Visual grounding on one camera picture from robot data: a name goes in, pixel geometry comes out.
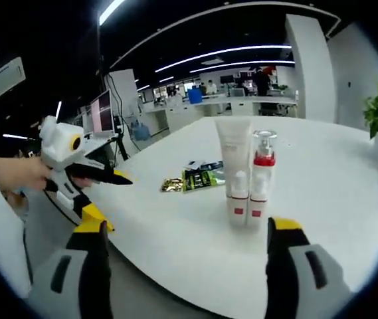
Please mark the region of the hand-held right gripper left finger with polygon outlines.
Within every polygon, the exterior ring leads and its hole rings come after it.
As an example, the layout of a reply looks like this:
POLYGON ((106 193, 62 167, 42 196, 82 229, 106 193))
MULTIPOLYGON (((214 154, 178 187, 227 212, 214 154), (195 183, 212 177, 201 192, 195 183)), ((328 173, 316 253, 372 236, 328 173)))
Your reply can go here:
POLYGON ((40 318, 112 318, 106 221, 77 226, 35 272, 30 307, 40 318))

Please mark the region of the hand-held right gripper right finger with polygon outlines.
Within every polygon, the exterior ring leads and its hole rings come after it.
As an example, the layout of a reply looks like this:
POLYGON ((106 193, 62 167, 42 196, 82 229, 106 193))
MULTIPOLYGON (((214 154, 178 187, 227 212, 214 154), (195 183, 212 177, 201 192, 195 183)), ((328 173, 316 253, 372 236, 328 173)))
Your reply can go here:
POLYGON ((295 220, 268 218, 266 318, 333 318, 351 300, 341 265, 295 220))

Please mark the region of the person's left hand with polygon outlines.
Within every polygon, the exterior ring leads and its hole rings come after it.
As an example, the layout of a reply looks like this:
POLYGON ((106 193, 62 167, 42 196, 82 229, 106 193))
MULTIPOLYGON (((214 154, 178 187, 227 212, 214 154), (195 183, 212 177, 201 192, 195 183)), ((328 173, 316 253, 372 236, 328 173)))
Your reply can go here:
POLYGON ((13 159, 9 175, 9 185, 13 189, 27 187, 42 190, 47 186, 51 169, 40 157, 13 159))

